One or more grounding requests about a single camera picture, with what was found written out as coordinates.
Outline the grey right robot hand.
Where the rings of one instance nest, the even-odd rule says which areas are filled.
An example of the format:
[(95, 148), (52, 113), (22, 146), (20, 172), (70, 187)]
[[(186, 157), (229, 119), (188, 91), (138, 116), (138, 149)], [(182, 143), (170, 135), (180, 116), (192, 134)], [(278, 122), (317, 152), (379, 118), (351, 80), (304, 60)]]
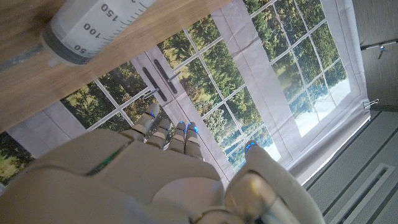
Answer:
[(151, 104), (128, 130), (97, 129), (35, 160), (1, 194), (2, 223), (323, 223), (302, 185), (254, 140), (228, 185), (195, 123), (173, 135)]

